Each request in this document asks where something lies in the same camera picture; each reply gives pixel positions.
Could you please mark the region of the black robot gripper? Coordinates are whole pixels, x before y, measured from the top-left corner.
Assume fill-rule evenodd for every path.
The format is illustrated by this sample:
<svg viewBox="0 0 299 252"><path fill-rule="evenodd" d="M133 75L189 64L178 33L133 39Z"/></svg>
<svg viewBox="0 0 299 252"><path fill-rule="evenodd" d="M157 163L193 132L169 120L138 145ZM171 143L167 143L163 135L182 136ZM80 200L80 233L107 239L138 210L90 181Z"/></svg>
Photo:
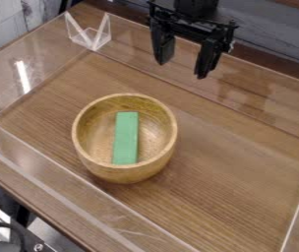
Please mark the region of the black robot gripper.
<svg viewBox="0 0 299 252"><path fill-rule="evenodd" d="M220 0L149 0L150 29L157 62L165 65L175 55L175 36L202 42L194 74L205 79L216 69L222 49L221 42L230 44L236 29L234 20L218 13ZM220 33L217 39L209 38Z"/></svg>

